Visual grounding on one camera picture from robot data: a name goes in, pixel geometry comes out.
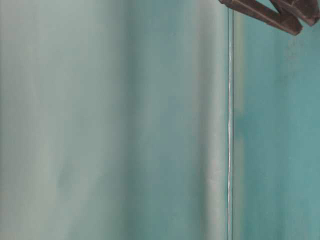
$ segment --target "teal fabric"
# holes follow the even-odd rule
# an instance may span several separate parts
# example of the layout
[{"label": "teal fabric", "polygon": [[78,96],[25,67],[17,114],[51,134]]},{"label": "teal fabric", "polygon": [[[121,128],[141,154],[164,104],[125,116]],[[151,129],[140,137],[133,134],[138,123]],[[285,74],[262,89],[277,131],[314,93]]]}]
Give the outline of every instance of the teal fabric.
[{"label": "teal fabric", "polygon": [[235,14],[234,240],[320,237],[319,37]]},{"label": "teal fabric", "polygon": [[226,239],[227,33],[218,1],[0,0],[0,239]]}]

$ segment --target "teal wall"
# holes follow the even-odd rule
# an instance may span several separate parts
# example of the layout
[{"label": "teal wall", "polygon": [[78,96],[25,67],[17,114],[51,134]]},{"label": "teal wall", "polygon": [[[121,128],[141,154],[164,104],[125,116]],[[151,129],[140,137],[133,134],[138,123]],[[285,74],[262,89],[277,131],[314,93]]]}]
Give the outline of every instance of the teal wall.
[{"label": "teal wall", "polygon": [[319,39],[235,14],[234,240],[320,238]]}]

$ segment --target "teal curtain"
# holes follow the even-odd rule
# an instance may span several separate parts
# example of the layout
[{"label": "teal curtain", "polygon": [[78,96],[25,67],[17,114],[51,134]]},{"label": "teal curtain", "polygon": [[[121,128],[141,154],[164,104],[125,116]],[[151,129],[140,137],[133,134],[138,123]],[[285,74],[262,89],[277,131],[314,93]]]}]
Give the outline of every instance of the teal curtain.
[{"label": "teal curtain", "polygon": [[0,238],[226,239],[227,12],[0,0]]}]

